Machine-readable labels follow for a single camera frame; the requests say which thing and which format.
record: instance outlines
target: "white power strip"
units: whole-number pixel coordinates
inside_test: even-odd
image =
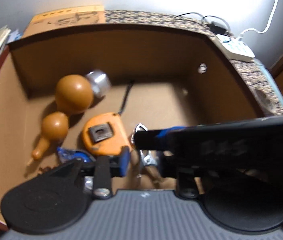
[[[255,58],[252,50],[245,43],[237,39],[217,34],[213,38],[213,42],[228,59],[252,62],[253,58]]]

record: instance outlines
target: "patterned tablecloth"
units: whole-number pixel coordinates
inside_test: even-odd
[[[210,38],[215,37],[215,34],[210,31],[207,24],[203,24],[200,20],[193,18],[174,18],[175,15],[172,14],[126,10],[107,10],[105,15],[108,23],[159,25],[203,33]],[[248,63],[239,60],[230,60],[230,62],[251,90],[257,88],[263,91],[274,103],[276,114],[283,114],[282,103],[276,95],[269,80],[256,62]]]

